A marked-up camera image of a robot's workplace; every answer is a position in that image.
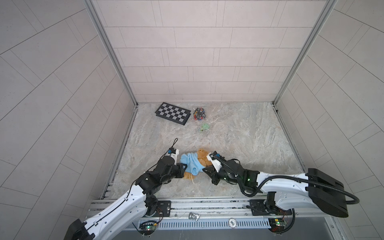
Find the light blue bear hoodie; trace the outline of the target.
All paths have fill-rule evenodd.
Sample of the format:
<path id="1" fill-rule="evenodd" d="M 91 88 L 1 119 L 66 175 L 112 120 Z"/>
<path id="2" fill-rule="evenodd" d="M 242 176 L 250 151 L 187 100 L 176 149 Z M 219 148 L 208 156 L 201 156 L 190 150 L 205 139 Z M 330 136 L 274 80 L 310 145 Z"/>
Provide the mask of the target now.
<path id="1" fill-rule="evenodd" d="M 187 165 L 186 172 L 197 176 L 205 168 L 198 160 L 198 153 L 182 154 L 180 162 Z"/>

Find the brown teddy bear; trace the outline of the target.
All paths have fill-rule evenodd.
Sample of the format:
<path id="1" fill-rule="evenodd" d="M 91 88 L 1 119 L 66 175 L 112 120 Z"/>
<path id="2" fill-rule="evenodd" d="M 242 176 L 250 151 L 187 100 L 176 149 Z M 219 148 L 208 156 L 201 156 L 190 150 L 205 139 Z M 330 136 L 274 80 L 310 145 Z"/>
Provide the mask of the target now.
<path id="1" fill-rule="evenodd" d="M 212 163 L 207 159 L 207 155 L 209 154 L 208 151 L 204 149 L 199 149 L 196 153 L 198 153 L 198 160 L 205 168 L 212 166 Z M 196 176 L 193 176 L 190 173 L 187 173 L 187 172 L 184 173 L 184 179 L 193 181 L 195 177 Z"/>

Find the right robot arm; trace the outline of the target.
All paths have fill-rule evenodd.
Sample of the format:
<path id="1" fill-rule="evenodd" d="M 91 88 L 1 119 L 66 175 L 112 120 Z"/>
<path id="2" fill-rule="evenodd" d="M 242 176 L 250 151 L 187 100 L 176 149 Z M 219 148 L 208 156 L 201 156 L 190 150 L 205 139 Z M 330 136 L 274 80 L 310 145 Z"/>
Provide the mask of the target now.
<path id="1" fill-rule="evenodd" d="M 349 216 L 346 197 L 350 194 L 345 191 L 343 183 L 318 169 L 309 168 L 307 173 L 298 175 L 273 175 L 252 170 L 234 174 L 225 167 L 217 171 L 210 166 L 203 172 L 214 185 L 221 180 L 238 185 L 246 197 L 267 194 L 265 206 L 273 213 L 313 208 L 338 218 Z"/>

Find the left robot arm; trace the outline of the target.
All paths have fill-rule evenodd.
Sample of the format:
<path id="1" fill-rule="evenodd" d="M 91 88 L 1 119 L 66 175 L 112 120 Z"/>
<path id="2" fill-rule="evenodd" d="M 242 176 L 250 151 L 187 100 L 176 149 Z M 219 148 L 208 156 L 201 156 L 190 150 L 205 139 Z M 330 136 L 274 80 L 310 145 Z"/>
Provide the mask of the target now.
<path id="1" fill-rule="evenodd" d="M 188 165 L 176 163 L 170 156 L 159 159 L 152 171 L 146 171 L 135 180 L 127 193 L 100 213 L 82 222 L 70 224 L 65 240 L 112 240 L 131 223 L 156 211 L 155 197 L 163 184 L 182 179 Z"/>

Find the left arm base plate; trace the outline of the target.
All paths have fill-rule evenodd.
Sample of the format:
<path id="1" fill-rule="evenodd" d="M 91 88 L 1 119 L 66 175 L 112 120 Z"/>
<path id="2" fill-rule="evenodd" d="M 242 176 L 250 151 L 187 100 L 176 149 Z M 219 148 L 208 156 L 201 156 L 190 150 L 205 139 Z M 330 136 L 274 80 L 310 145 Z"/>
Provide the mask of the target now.
<path id="1" fill-rule="evenodd" d="M 148 207 L 145 217 L 147 218 L 158 218 L 158 217 L 169 217 L 171 211 L 171 201 L 158 201 Z"/>

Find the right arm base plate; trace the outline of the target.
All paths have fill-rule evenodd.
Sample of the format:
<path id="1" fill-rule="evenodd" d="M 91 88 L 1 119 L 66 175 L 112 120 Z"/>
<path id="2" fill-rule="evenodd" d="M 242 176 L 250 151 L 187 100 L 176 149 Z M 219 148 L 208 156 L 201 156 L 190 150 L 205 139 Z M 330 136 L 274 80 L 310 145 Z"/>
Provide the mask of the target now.
<path id="1" fill-rule="evenodd" d="M 250 204 L 246 206 L 250 209 L 253 216 L 290 216 L 292 210 L 282 210 L 276 206 L 273 200 L 250 200 Z"/>

